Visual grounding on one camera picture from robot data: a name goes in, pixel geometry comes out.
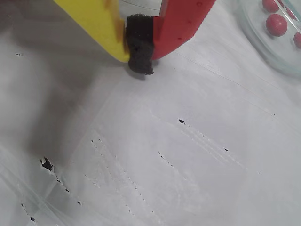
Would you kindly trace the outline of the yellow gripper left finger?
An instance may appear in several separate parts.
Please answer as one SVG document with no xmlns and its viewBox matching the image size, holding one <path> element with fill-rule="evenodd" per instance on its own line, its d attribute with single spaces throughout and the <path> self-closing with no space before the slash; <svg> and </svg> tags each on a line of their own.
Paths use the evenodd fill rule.
<svg viewBox="0 0 301 226">
<path fill-rule="evenodd" d="M 125 21 L 117 0 L 56 0 L 55 3 L 113 58 L 123 63 L 129 61 Z"/>
</svg>

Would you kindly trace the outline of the red gripper right finger foam pad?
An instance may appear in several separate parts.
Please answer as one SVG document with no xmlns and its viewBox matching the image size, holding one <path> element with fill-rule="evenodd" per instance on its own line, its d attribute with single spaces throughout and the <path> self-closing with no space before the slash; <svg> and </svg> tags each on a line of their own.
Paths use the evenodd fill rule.
<svg viewBox="0 0 301 226">
<path fill-rule="evenodd" d="M 164 0 L 158 16 L 127 17 L 128 66 L 139 74 L 153 74 L 152 62 L 170 54 L 190 40 L 215 0 Z"/>
</svg>

